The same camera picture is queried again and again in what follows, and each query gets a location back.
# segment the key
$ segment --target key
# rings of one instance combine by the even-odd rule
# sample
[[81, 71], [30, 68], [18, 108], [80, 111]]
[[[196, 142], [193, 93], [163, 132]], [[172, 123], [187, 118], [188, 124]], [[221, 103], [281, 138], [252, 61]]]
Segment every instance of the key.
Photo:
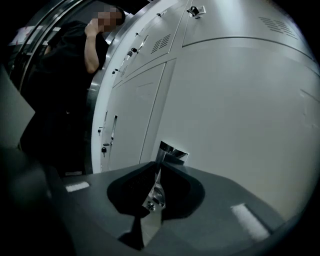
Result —
[[103, 157], [105, 157], [105, 154], [107, 153], [107, 148], [106, 147], [101, 148], [101, 152], [103, 153]]

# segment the black shirt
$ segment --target black shirt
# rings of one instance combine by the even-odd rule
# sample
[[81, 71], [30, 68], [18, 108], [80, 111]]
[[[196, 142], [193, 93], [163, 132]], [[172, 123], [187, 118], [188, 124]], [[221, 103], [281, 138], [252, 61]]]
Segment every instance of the black shirt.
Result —
[[[80, 98], [83, 100], [94, 76], [87, 72], [85, 65], [86, 26], [80, 21], [64, 24], [48, 42], [51, 52], [42, 56], [28, 83], [33, 108], [42, 108], [54, 101], [65, 103], [69, 110], [70, 106], [79, 104]], [[95, 39], [95, 50], [101, 69], [108, 44], [100, 33]]]

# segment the man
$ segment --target man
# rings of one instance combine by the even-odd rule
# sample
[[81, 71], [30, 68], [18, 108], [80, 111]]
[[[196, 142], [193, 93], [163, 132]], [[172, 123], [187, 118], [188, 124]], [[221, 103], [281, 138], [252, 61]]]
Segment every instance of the man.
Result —
[[64, 24], [49, 40], [22, 92], [35, 110], [21, 139], [22, 150], [54, 165], [61, 175], [83, 172], [78, 162], [87, 88], [106, 60], [108, 44], [102, 33], [114, 30], [125, 18], [122, 9], [111, 7], [98, 12], [89, 24]]

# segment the person's arm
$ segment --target person's arm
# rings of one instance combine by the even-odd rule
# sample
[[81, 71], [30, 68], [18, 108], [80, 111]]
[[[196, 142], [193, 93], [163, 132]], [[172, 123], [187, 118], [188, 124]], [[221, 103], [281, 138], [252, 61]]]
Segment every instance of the person's arm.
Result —
[[48, 54], [51, 52], [51, 46], [48, 45], [47, 48], [45, 48], [45, 51], [44, 51], [44, 55]]
[[98, 24], [93, 20], [85, 27], [86, 41], [84, 46], [84, 64], [89, 74], [96, 72], [99, 59], [96, 51], [96, 36], [99, 32]]

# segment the person's hand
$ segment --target person's hand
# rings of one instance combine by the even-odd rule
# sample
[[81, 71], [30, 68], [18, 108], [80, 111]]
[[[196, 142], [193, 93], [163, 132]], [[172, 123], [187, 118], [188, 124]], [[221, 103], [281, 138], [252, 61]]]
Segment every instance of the person's hand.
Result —
[[89, 22], [89, 24], [85, 27], [84, 33], [87, 37], [96, 37], [96, 35], [99, 33], [98, 21], [92, 19]]

